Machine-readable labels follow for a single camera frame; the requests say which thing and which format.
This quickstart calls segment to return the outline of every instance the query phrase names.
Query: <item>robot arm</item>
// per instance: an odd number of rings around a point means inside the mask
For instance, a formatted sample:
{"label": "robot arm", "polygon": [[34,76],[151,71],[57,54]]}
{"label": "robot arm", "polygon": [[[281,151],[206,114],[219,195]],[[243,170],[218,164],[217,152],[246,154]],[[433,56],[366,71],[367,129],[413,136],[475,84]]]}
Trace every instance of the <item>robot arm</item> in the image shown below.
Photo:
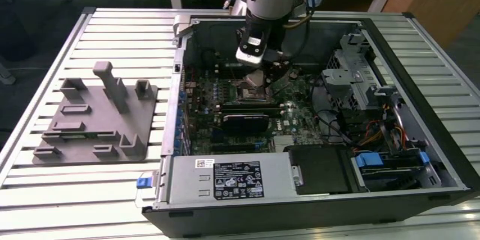
{"label": "robot arm", "polygon": [[265,51],[281,51],[285,36],[283,25],[293,15],[294,0],[237,0],[233,12],[243,11],[245,27],[235,52],[243,65],[259,68]]}
{"label": "robot arm", "polygon": [[279,50],[293,0],[245,0],[245,28],[235,53],[239,63],[261,66],[266,47]]}

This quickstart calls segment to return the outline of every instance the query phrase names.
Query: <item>power supply label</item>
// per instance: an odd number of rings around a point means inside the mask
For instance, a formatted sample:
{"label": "power supply label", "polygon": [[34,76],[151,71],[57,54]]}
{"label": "power supply label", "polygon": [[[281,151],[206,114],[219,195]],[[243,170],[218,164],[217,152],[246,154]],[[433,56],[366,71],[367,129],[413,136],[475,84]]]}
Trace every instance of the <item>power supply label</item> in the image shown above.
{"label": "power supply label", "polygon": [[259,162],[214,163],[213,190],[217,200],[263,197]]}

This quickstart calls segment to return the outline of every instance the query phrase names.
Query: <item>red wire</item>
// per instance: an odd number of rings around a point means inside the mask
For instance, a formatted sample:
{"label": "red wire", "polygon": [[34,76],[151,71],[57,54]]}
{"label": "red wire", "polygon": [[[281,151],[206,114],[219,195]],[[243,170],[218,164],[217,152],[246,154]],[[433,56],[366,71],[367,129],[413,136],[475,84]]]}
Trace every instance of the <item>red wire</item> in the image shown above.
{"label": "red wire", "polygon": [[367,136],[367,132],[369,132],[369,126],[370,126],[370,124],[373,124],[373,123],[375,123],[375,122],[378,122],[379,120],[371,120],[370,122],[367,122],[367,124],[366,124],[366,132],[365,132],[365,137]]}

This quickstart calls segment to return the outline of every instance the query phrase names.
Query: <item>floor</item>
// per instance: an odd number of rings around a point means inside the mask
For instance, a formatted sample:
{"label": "floor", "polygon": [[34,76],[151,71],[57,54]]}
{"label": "floor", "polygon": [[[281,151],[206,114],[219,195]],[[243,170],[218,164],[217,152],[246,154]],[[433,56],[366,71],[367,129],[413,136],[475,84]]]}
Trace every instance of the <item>floor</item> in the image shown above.
{"label": "floor", "polygon": [[[214,8],[222,0],[182,0],[186,8]],[[0,12],[13,11],[35,47],[23,61],[1,60],[15,77],[13,85],[0,84],[0,149],[21,117],[46,70],[83,7],[169,8],[169,0],[0,0]],[[480,87],[480,16],[446,49],[457,65]]]}

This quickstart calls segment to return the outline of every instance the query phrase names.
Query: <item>aluminum extrusion table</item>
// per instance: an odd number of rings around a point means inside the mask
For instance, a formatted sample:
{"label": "aluminum extrusion table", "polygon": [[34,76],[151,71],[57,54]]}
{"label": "aluminum extrusion table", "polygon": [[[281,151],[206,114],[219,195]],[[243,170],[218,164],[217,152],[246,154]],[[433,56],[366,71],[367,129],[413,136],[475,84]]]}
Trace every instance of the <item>aluminum extrusion table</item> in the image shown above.
{"label": "aluminum extrusion table", "polygon": [[[85,9],[0,153],[1,239],[166,239],[139,213],[154,190],[135,179],[158,168],[169,74],[175,54],[173,17],[223,15],[218,10]],[[414,19],[397,13],[317,12],[317,17],[369,17],[453,139],[480,172],[480,92]],[[90,68],[101,59],[125,84],[147,79],[159,90],[143,162],[39,167],[31,164],[62,99],[61,81],[81,77],[98,85]],[[207,239],[477,239],[480,202],[443,206],[397,223],[253,233]]]}

